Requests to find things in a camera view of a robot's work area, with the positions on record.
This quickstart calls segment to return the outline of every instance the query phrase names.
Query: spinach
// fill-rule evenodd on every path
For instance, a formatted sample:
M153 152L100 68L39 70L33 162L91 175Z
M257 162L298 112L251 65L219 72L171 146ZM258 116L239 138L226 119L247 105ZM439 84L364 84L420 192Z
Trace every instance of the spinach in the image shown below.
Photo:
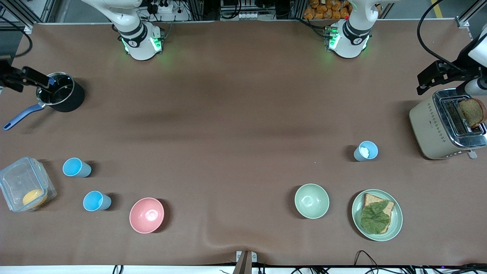
M371 203L364 207L360 213L360 224L363 229L372 234L381 233L391 221L391 218L383 212L388 200Z

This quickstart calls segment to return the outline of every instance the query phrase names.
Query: blue cup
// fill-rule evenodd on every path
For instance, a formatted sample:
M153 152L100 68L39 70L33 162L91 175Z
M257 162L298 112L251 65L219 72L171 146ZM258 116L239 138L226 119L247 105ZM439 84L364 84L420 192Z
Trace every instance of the blue cup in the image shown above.
M99 191L91 191L83 199L83 207L87 211L105 210L112 204L112 199Z
M369 161L377 157L379 149L370 141L363 141L354 151L354 157L359 162Z
M64 162L62 171L69 177L87 177L91 173L91 166L78 158L71 158Z

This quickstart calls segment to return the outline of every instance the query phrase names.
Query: lemon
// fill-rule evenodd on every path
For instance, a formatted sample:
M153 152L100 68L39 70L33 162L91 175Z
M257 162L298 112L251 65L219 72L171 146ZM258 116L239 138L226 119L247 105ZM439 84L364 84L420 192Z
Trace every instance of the lemon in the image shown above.
M24 205L26 204L29 204L30 202L32 202L33 200L39 198L41 195L42 195L42 192L43 190L42 189L34 189L34 190L31 190L29 191L25 196L24 198L22 199L22 203ZM38 206L40 204L42 204L43 202L45 202L47 199L47 195L44 195L44 198L42 199L42 201L40 201L37 205L35 206Z

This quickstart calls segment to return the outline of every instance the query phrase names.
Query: toast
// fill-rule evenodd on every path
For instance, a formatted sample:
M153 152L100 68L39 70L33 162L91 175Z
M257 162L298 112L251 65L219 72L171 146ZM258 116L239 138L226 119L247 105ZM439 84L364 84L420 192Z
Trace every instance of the toast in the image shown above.
M476 128L487 120L487 109L479 99L470 98L458 103L470 128Z
M379 197L374 196L372 194L366 193L365 194L365 197L364 197L364 205L363 205L362 208L370 205L371 203L382 202L384 200L385 199L382 199L382 198L379 198ZM393 207L394 207L394 202L389 201L389 203L387 204L386 208L384 208L384 210L382 212L384 212L387 216L389 216L389 218L391 218L391 215L392 215L392 212L393 212ZM391 222L389 222L389 224L386 226L386 228L383 231L381 231L379 234L386 233L387 230L389 229L389 225L390 224L391 224Z

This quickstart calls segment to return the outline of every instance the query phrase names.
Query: sandwich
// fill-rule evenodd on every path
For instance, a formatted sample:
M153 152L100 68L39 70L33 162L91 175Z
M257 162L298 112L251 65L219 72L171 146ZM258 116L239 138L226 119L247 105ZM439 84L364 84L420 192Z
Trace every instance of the sandwich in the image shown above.
M360 225L372 234L384 234L391 224L394 202L366 193L360 213Z
M458 103L458 107L470 128L476 128L487 120L487 110L479 99L470 98Z

